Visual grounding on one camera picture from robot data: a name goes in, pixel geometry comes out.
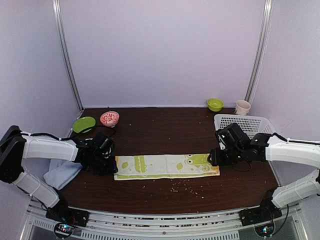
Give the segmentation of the green white patterned towel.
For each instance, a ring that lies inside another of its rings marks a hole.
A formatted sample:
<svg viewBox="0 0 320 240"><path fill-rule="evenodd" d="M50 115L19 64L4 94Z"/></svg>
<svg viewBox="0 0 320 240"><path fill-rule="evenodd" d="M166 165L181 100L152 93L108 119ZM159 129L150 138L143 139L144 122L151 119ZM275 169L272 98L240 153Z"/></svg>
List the green white patterned towel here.
<svg viewBox="0 0 320 240"><path fill-rule="evenodd" d="M164 154L116 156L118 172L116 181L191 179L215 177L220 175L220 168L212 166L208 154Z"/></svg>

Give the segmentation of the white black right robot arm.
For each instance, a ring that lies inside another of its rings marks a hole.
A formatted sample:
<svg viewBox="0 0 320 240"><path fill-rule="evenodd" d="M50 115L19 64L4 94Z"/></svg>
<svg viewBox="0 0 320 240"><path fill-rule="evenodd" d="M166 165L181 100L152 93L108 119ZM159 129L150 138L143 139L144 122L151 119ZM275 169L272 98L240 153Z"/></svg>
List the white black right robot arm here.
<svg viewBox="0 0 320 240"><path fill-rule="evenodd" d="M207 161L214 167L233 166L241 161L284 162L314 167L314 171L292 183L268 190L260 205L239 212L243 226L271 221L282 216L282 208L320 193L320 143L292 140L273 133L217 135L219 147L210 151Z"/></svg>

